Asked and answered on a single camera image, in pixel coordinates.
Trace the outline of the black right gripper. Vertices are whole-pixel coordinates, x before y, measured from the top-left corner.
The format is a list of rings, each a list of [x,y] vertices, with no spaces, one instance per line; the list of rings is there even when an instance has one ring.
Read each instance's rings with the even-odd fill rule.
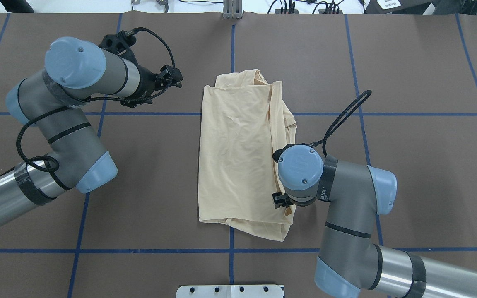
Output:
[[[282,194],[276,192],[272,194],[273,206],[274,208],[288,208],[289,206],[309,206],[316,201],[316,197],[293,197],[289,194]]]

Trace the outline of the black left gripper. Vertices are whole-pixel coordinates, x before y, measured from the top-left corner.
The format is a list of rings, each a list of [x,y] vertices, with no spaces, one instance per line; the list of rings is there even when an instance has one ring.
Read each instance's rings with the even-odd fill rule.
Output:
[[[139,104],[153,104],[152,93],[166,90],[168,87],[182,88],[183,75],[180,69],[165,65],[160,73],[155,75],[147,68],[137,65],[138,85],[127,97],[122,97],[121,105],[129,108],[136,108]]]

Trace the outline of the left robot arm grey silver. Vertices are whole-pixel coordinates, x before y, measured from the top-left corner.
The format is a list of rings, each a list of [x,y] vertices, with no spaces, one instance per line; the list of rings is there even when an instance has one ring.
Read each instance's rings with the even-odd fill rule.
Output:
[[[138,64],[131,46],[140,28],[106,35],[99,45],[63,36],[45,55],[45,66],[6,96],[21,124],[21,162],[0,176],[0,227],[71,189],[87,194],[118,173],[82,107],[102,99],[134,108],[151,104],[183,76],[174,58],[153,73]]]

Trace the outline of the right robot arm grey silver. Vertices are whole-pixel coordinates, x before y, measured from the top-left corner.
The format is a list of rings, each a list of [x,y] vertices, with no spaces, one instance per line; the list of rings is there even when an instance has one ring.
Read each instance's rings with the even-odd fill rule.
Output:
[[[362,290],[393,298],[477,298],[477,272],[371,241],[377,215],[392,210],[397,181],[392,172],[322,158],[310,144],[288,144],[272,156],[284,187],[276,208],[329,203],[314,282],[335,298]]]

